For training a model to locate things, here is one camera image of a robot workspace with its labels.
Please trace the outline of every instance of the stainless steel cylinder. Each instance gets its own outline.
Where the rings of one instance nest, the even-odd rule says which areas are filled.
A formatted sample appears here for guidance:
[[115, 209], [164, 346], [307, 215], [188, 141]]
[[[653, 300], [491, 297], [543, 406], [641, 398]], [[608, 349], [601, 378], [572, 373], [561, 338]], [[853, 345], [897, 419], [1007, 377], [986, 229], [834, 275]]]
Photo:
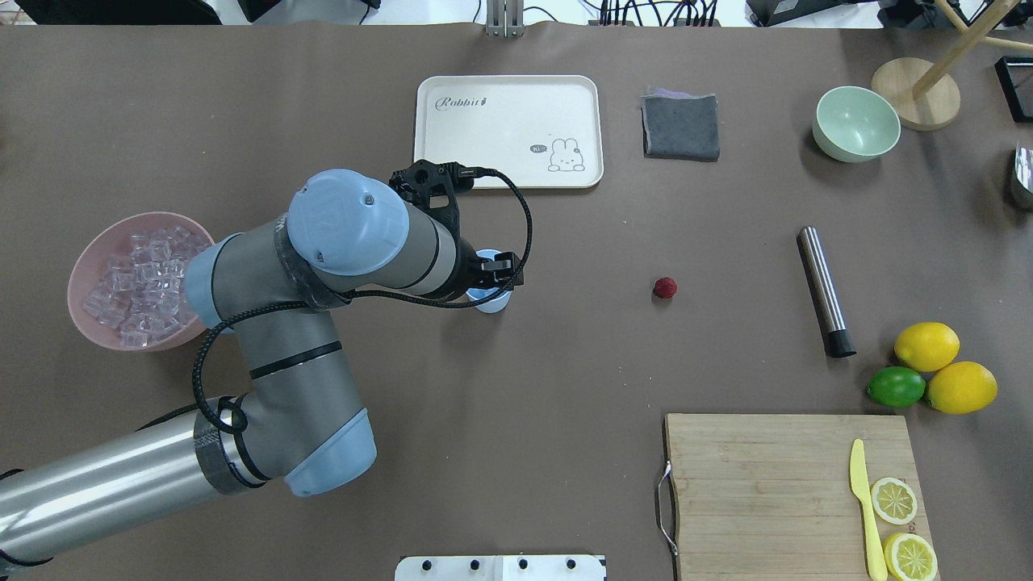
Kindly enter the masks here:
[[801, 254], [804, 259], [804, 270], [810, 282], [814, 305], [818, 312], [822, 331], [825, 333], [825, 348], [829, 357], [844, 358], [857, 353], [850, 341], [850, 335], [840, 310], [833, 275], [828, 272], [824, 250], [818, 239], [818, 231], [814, 226], [804, 226], [796, 236]]
[[[219, 496], [186, 414], [0, 481], [0, 550], [40, 561]], [[0, 559], [0, 576], [21, 571]]]

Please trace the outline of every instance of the yellow lemon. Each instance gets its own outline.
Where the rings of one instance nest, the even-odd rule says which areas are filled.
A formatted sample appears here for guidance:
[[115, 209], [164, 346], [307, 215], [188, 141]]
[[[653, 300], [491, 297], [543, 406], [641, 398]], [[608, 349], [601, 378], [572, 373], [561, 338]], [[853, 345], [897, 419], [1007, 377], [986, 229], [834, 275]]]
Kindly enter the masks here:
[[894, 343], [894, 353], [905, 365], [927, 373], [942, 369], [958, 357], [958, 334], [942, 323], [919, 323], [905, 329]]
[[890, 534], [882, 554], [886, 557], [886, 569], [901, 581], [932, 581], [936, 578], [936, 553], [929, 541], [917, 534]]
[[907, 524], [918, 514], [918, 499], [906, 482], [884, 478], [872, 486], [872, 508], [890, 524]]
[[926, 389], [926, 399], [946, 414], [968, 414], [990, 405], [997, 397], [997, 379], [989, 369], [961, 361], [933, 375]]

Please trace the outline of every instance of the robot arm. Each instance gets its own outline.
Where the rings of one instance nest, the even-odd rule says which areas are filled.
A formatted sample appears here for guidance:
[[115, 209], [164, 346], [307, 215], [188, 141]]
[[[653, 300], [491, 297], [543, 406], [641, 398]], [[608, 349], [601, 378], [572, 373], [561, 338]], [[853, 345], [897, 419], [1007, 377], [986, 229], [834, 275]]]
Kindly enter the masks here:
[[[484, 261], [459, 236], [453, 194], [479, 175], [420, 161], [388, 187], [323, 172], [287, 214], [195, 257], [185, 285], [206, 325], [262, 313], [232, 325], [254, 389], [199, 402], [216, 422], [191, 409], [0, 480], [0, 576], [272, 479], [309, 496], [366, 471], [376, 457], [373, 432], [327, 309], [386, 294], [355, 290], [366, 284], [422, 298], [414, 302], [519, 284], [523, 265], [512, 253]], [[449, 204], [431, 209], [434, 195]]]

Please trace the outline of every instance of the brown table surface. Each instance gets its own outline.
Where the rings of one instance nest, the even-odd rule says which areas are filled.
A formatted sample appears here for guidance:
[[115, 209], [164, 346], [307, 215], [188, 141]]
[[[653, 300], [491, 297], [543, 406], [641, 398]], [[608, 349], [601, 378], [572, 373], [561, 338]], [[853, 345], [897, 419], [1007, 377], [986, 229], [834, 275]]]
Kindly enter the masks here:
[[[1033, 135], [1008, 114], [999, 52], [977, 48], [954, 70], [949, 127], [843, 164], [810, 137], [821, 94], [868, 85], [891, 58], [935, 59], [954, 34], [481, 30], [0, 29], [0, 469], [190, 401], [196, 341], [120, 354], [68, 317], [75, 257], [117, 219], [169, 210], [220, 238], [283, 212], [321, 170], [386, 179], [411, 160], [416, 87], [435, 74], [593, 79], [606, 164], [593, 189], [531, 194], [527, 284], [503, 314], [379, 299], [336, 313], [379, 448], [361, 479], [307, 499], [275, 483], [25, 578], [372, 580], [402, 555], [526, 551], [605, 554], [609, 579], [668, 579], [653, 497], [665, 414], [889, 412], [864, 388], [897, 333], [929, 319], [1001, 385], [972, 416], [900, 411], [943, 579], [1026, 578], [1033, 232], [1002, 191]], [[651, 85], [718, 95], [718, 162], [644, 158]], [[510, 196], [461, 206], [475, 246], [523, 245]], [[848, 360], [822, 351], [795, 246], [805, 224], [822, 235], [858, 350]], [[659, 304], [651, 285], [665, 275], [680, 292]], [[207, 373], [213, 394], [248, 389], [231, 339]]]

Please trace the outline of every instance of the light green bowl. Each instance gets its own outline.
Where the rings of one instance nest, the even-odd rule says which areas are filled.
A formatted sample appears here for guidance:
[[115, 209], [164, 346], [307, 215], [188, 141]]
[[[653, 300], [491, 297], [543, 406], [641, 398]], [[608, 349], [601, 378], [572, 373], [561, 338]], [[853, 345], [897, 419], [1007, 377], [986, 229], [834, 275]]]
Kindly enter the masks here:
[[821, 151], [850, 163], [875, 159], [901, 136], [893, 105], [863, 87], [837, 87], [822, 95], [811, 128]]

